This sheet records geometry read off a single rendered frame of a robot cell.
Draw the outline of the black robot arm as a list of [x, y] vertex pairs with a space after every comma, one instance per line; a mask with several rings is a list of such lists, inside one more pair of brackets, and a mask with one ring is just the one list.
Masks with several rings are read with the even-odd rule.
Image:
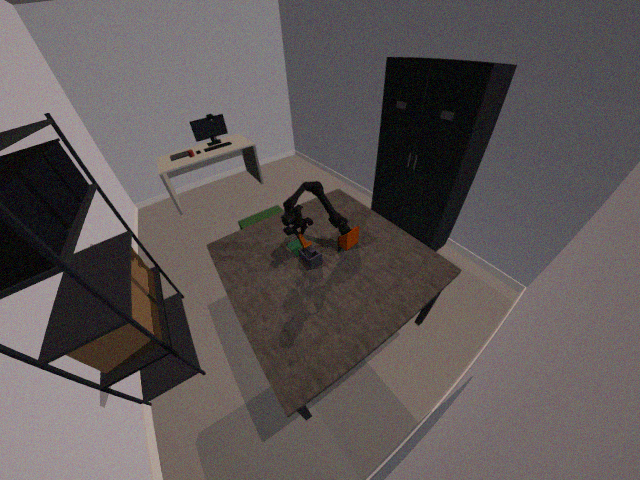
[[340, 213], [335, 211], [330, 201], [324, 194], [324, 188], [322, 187], [320, 182], [304, 182], [300, 186], [300, 188], [294, 192], [293, 195], [291, 195], [289, 198], [287, 198], [283, 202], [285, 214], [283, 214], [281, 218], [282, 218], [282, 223], [285, 226], [289, 226], [290, 224], [293, 225], [293, 222], [295, 220], [300, 219], [302, 217], [301, 209], [303, 208], [303, 206], [299, 204], [297, 204], [296, 207], [294, 206], [296, 205], [299, 196], [304, 192], [304, 190], [312, 192], [314, 195], [316, 195], [319, 198], [319, 200], [321, 201], [324, 208], [329, 214], [328, 220], [333, 226], [339, 229], [341, 236], [347, 234], [352, 230], [349, 228], [347, 224], [348, 219], [342, 217]]

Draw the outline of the orange l-shaped part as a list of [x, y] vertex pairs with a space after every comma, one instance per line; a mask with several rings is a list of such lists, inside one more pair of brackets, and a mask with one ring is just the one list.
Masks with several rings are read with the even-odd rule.
[[312, 242], [311, 242], [311, 241], [309, 241], [308, 243], [306, 242], [306, 240], [305, 240], [305, 238], [304, 238], [304, 236], [303, 236], [303, 234], [302, 234], [302, 232], [301, 232], [301, 231], [300, 231], [300, 232], [298, 232], [298, 234], [299, 234], [298, 239], [299, 239], [299, 241], [300, 241], [300, 243], [301, 243], [301, 245], [302, 245], [303, 249], [304, 249], [304, 248], [306, 248], [306, 247], [308, 247], [308, 246], [310, 246], [310, 245], [312, 245]]

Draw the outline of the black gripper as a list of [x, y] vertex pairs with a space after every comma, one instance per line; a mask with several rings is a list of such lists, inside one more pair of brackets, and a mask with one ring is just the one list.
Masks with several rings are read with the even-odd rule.
[[308, 228], [308, 226], [306, 225], [307, 223], [310, 226], [313, 224], [313, 220], [310, 219], [309, 217], [304, 219], [301, 217], [300, 219], [297, 219], [293, 222], [294, 226], [292, 226], [291, 228], [287, 226], [283, 229], [283, 231], [287, 234], [287, 236], [290, 236], [294, 233], [296, 234], [297, 237], [299, 237], [297, 229], [301, 228], [301, 232], [302, 234], [304, 234], [305, 230]]

